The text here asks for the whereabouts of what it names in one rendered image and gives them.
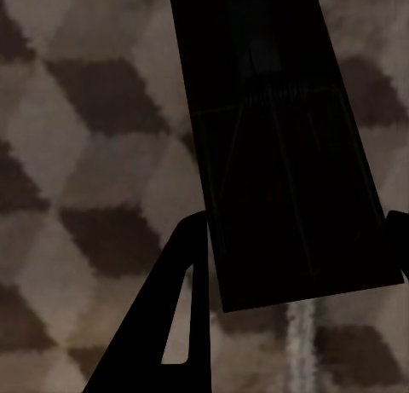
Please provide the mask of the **mousetrap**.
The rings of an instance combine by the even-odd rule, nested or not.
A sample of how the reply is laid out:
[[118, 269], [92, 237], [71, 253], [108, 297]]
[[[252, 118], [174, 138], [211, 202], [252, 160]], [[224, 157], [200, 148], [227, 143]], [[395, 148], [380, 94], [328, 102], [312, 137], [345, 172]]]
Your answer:
[[319, 0], [170, 0], [223, 313], [405, 283]]

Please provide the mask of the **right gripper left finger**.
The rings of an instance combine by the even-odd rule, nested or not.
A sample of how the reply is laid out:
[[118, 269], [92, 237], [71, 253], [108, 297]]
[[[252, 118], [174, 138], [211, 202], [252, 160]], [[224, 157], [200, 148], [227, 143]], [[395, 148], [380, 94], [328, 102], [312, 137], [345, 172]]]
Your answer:
[[[182, 282], [192, 264], [188, 359], [162, 364]], [[178, 223], [83, 393], [211, 393], [206, 211]]]

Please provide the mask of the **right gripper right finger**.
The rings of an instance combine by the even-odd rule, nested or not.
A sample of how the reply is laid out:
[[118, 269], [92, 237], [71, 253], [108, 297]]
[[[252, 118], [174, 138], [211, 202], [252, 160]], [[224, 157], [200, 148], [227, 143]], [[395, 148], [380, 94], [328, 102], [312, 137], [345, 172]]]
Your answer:
[[395, 261], [409, 280], [409, 214], [389, 211], [386, 222], [392, 238]]

